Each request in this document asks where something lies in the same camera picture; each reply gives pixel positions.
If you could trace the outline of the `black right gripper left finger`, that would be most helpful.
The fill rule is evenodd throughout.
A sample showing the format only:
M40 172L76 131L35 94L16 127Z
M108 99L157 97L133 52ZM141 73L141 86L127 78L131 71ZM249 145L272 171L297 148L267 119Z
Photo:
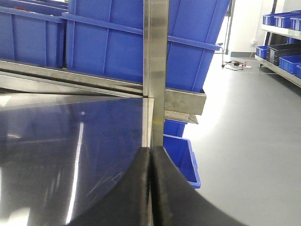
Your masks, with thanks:
M150 149L137 150L122 179L70 226L147 226L150 222Z

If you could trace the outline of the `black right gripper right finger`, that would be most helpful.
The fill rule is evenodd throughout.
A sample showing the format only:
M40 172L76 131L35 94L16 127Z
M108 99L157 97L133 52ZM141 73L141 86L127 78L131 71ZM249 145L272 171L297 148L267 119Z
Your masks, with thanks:
M201 196L162 146L151 149L151 197L156 226L241 226Z

